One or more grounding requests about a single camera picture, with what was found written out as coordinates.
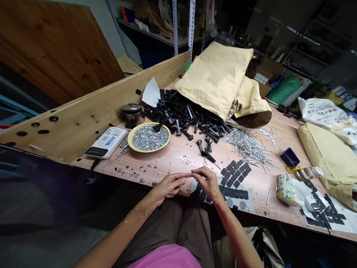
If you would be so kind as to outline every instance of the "yellow bowl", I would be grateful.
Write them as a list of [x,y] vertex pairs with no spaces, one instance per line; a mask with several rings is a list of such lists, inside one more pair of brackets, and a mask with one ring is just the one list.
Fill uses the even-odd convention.
[[128,134],[128,144],[129,144],[130,148],[133,149],[134,151],[138,151],[138,152],[141,152],[141,153],[151,153],[151,152],[160,150],[161,148],[164,148],[168,144],[170,139],[171,139],[170,130],[165,125],[163,125],[163,129],[167,132],[168,139],[167,139],[167,142],[163,146],[161,146],[160,148],[158,148],[156,150],[152,150],[152,151],[143,151],[143,150],[140,150],[140,149],[136,148],[135,145],[133,144],[133,137],[134,137],[135,132],[137,132],[138,129],[143,128],[143,127],[145,127],[147,125],[155,126],[155,125],[158,125],[158,124],[159,123],[149,122],[149,123],[143,123],[143,124],[138,125],[137,127],[133,128],[132,131],[130,131],[129,134]]

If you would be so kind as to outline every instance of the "concrete floor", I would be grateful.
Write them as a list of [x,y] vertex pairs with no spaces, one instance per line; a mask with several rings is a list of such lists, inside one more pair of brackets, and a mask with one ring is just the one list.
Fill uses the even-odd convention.
[[2,268],[71,267],[146,194],[122,183],[102,205],[63,223],[46,196],[30,182],[0,186]]

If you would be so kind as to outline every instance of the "hand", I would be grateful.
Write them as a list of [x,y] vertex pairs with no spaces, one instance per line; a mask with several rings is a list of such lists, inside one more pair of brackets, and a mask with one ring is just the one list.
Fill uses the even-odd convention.
[[144,198],[145,202],[154,205],[155,208],[158,207],[163,203],[165,197],[171,198],[180,191],[190,174],[175,173],[165,176]]
[[192,176],[202,186],[203,191],[209,196],[214,204],[223,198],[218,187],[217,175],[212,170],[203,166],[199,169],[193,169],[192,173]]

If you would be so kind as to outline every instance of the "brown pants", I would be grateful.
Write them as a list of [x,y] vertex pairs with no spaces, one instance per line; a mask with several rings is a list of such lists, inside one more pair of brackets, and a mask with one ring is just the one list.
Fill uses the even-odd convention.
[[147,219],[114,267],[127,267],[154,249],[169,244],[187,248],[203,268],[214,268],[207,211],[189,199],[166,199]]

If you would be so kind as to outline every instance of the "floral box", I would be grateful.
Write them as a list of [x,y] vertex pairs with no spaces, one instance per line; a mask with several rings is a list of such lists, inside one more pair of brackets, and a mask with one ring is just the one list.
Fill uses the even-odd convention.
[[295,202],[295,180],[288,174],[279,174],[276,179],[276,197],[289,206],[300,206]]

